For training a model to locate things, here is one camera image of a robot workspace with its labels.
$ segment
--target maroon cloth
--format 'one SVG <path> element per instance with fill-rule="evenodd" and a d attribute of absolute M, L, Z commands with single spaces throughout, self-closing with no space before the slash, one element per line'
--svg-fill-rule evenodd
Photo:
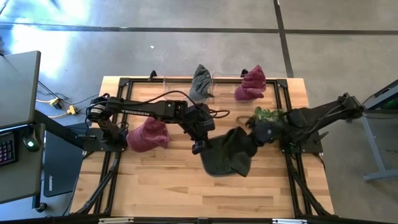
<path fill-rule="evenodd" d="M 136 152 L 146 152 L 158 146 L 166 148 L 170 141 L 166 124 L 154 118 L 147 118 L 126 139 L 130 148 Z"/>
<path fill-rule="evenodd" d="M 242 84 L 235 90 L 235 100 L 254 100 L 263 98 L 266 90 L 266 76 L 260 65 L 257 65 L 242 80 Z"/>

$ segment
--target gray cloth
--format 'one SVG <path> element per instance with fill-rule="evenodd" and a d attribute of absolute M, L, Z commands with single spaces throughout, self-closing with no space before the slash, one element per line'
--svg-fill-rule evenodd
<path fill-rule="evenodd" d="M 192 86 L 189 90 L 189 97 L 194 101 L 204 100 L 209 97 L 214 97 L 208 92 L 211 88 L 210 72 L 203 65 L 198 65 L 192 79 Z"/>
<path fill-rule="evenodd" d="M 210 139 L 211 148 L 200 153 L 203 167 L 213 177 L 239 174 L 246 177 L 251 166 L 248 148 L 255 147 L 251 138 L 240 128 L 228 131 L 224 136 Z"/>

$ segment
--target concrete floor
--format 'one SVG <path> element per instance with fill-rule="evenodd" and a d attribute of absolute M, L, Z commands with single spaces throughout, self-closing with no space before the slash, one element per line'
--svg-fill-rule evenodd
<path fill-rule="evenodd" d="M 279 2 L 286 29 L 398 29 L 398 2 L 393 0 Z M 10 0 L 0 22 L 278 28 L 272 0 Z M 186 75 L 198 63 L 225 74 L 260 64 L 268 77 L 287 76 L 279 34 L 70 32 L 42 31 L 34 26 L 9 30 L 1 29 L 0 24 L 0 37 L 8 53 L 40 50 L 40 81 L 72 102 L 97 93 L 104 75 L 149 75 L 151 70 L 159 75 Z M 335 100 L 344 92 L 363 101 L 398 77 L 398 35 L 287 35 L 287 44 L 294 77 L 305 79 L 310 106 Z M 45 114 L 59 113 L 46 105 L 37 108 Z M 83 120 L 84 116 L 70 116 L 57 121 L 73 124 Z M 323 147 L 335 213 L 398 222 L 398 178 L 369 183 L 362 179 L 363 174 L 377 169 L 362 124 L 338 122 L 325 129 L 330 131 Z M 68 197 L 44 198 L 51 207 L 44 213 L 32 211 L 29 198 L 0 205 L 0 220 L 61 215 Z"/>

